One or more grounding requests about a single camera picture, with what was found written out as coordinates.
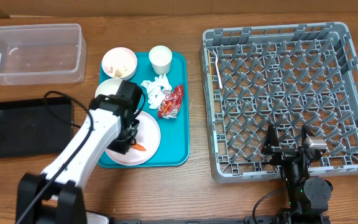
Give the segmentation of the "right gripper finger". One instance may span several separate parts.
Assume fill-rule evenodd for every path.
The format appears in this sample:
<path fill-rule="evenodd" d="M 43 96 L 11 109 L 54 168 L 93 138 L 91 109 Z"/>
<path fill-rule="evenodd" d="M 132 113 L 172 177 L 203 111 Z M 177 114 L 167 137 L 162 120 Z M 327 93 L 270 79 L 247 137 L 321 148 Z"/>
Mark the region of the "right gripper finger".
<path fill-rule="evenodd" d="M 270 150 L 271 148 L 278 146 L 279 142 L 275 132 L 275 128 L 273 124 L 269 124 L 263 150 Z"/>
<path fill-rule="evenodd" d="M 314 134 L 311 132 L 310 128 L 304 124 L 301 127 L 301 145 L 303 146 L 306 143 L 307 137 L 314 137 Z"/>

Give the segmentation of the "orange carrot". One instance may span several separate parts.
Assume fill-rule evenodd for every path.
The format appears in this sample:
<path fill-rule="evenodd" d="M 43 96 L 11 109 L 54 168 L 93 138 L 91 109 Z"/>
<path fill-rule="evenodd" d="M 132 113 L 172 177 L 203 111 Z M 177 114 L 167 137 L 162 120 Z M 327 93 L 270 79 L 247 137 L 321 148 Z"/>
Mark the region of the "orange carrot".
<path fill-rule="evenodd" d="M 146 148 L 141 146 L 140 144 L 132 145 L 131 148 L 136 149 L 138 151 L 146 151 Z"/>

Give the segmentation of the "white bowl with peanuts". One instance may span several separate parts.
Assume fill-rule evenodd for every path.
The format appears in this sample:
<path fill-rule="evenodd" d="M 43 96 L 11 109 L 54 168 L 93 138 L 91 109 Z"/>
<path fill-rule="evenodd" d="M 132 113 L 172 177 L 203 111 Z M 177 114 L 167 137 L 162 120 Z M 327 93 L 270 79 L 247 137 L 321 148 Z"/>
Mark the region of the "white bowl with peanuts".
<path fill-rule="evenodd" d="M 116 95 L 121 83 L 122 80 L 118 78 L 107 79 L 97 87 L 94 96 L 97 97 L 98 95 Z"/>

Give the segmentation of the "white bowl with scraps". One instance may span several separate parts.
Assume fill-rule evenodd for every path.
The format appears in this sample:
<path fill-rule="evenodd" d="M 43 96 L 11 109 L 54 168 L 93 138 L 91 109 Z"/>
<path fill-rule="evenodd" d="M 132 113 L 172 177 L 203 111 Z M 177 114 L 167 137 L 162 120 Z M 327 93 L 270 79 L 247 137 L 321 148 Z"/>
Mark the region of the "white bowl with scraps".
<path fill-rule="evenodd" d="M 116 47 L 104 54 L 101 68 L 111 78 L 130 80 L 137 69 L 137 57 L 128 48 Z"/>

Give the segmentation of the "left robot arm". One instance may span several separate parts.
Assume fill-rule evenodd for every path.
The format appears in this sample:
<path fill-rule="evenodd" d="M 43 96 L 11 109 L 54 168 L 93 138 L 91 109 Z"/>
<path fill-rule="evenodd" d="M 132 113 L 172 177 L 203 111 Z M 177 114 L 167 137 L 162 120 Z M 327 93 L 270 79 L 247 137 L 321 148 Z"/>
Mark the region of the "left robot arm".
<path fill-rule="evenodd" d="M 113 217 L 85 208 L 83 189 L 105 150 L 126 154 L 136 144 L 140 102 L 145 102 L 141 87 L 120 79 L 112 93 L 93 98 L 62 153 L 41 174 L 21 178 L 16 223 L 114 223 Z"/>

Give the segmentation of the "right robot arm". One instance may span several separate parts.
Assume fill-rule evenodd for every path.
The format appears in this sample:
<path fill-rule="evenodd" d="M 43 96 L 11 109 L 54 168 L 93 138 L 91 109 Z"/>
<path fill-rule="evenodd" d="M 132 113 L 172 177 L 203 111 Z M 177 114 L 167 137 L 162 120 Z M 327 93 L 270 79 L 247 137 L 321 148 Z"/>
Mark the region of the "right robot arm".
<path fill-rule="evenodd" d="M 282 149 L 275 127 L 268 126 L 262 154 L 270 155 L 269 164 L 280 167 L 288 194 L 288 208 L 280 209 L 270 223 L 329 223 L 323 216 L 328 210 L 333 185 L 320 177 L 312 177 L 308 166 L 318 161 L 326 152 L 323 138 L 315 136 L 307 125 L 301 127 L 301 144 L 295 148 Z"/>

